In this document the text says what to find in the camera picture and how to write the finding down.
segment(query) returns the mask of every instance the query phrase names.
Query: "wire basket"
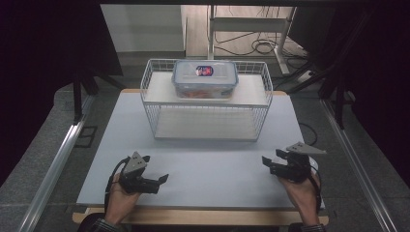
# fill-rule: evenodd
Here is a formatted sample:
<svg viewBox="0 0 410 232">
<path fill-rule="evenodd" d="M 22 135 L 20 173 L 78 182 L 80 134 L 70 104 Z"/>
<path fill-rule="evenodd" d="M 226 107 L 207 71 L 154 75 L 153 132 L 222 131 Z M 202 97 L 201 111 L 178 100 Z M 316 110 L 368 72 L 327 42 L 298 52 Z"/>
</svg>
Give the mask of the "wire basket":
<svg viewBox="0 0 410 232">
<path fill-rule="evenodd" d="M 272 102 L 264 62 L 234 62 L 239 83 L 229 100 L 180 99 L 171 81 L 172 59 L 148 61 L 141 99 L 157 139 L 257 141 Z"/>
</svg>

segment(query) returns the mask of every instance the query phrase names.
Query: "box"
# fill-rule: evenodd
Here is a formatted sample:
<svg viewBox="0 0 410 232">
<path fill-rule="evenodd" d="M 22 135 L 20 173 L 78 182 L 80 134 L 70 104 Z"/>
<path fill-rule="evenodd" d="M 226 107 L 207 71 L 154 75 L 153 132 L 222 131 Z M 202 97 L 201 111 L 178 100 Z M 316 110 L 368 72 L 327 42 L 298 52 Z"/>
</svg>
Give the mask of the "box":
<svg viewBox="0 0 410 232">
<path fill-rule="evenodd" d="M 238 74 L 235 63 L 230 61 L 179 60 L 172 83 L 182 99 L 230 99 Z"/>
</svg>

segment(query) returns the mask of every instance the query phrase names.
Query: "human hand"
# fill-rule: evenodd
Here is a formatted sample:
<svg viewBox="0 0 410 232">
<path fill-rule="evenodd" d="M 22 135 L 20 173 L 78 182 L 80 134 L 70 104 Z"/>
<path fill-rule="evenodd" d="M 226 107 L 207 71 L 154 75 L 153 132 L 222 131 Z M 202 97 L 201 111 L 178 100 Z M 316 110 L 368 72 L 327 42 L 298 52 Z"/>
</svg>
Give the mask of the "human hand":
<svg viewBox="0 0 410 232">
<path fill-rule="evenodd" d="M 132 211 L 141 193 L 127 193 L 118 183 L 120 174 L 114 175 L 105 220 L 118 225 Z"/>
<path fill-rule="evenodd" d="M 312 177 L 320 187 L 317 175 L 312 173 Z M 320 224 L 319 216 L 316 212 L 316 192 L 310 180 L 305 179 L 301 183 L 293 183 L 280 177 L 278 179 L 284 185 L 289 199 L 298 209 L 304 225 Z"/>
</svg>

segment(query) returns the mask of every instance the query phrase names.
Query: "food container label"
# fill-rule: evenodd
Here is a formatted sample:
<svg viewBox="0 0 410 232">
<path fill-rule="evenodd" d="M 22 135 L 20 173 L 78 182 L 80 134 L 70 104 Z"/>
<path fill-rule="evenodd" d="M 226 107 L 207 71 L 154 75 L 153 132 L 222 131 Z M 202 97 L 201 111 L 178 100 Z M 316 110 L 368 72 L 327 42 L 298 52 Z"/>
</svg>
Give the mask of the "food container label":
<svg viewBox="0 0 410 232">
<path fill-rule="evenodd" d="M 195 72 L 198 76 L 212 76 L 214 69 L 212 66 L 198 66 Z"/>
</svg>

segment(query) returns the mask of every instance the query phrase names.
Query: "container lid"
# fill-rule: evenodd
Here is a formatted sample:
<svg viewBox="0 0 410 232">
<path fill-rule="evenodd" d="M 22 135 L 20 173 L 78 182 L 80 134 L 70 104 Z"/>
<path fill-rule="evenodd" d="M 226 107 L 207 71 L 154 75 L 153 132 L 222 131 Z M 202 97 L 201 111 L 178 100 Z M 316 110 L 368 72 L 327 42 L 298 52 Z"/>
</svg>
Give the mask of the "container lid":
<svg viewBox="0 0 410 232">
<path fill-rule="evenodd" d="M 215 60 L 179 60 L 172 75 L 174 84 L 236 86 L 235 63 Z"/>
</svg>

